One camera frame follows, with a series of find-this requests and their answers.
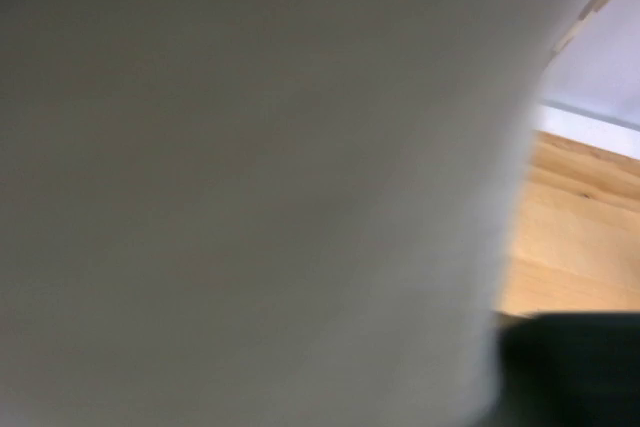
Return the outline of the white sock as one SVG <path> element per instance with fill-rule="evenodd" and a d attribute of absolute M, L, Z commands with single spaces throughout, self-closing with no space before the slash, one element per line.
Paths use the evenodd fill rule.
<path fill-rule="evenodd" d="M 467 426 L 586 0 L 1 0 L 5 426 Z"/>

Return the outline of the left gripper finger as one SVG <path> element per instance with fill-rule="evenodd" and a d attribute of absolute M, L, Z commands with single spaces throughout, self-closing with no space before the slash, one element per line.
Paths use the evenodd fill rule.
<path fill-rule="evenodd" d="M 498 347 L 501 391 L 480 425 L 638 425 L 638 314 L 502 314 Z"/>

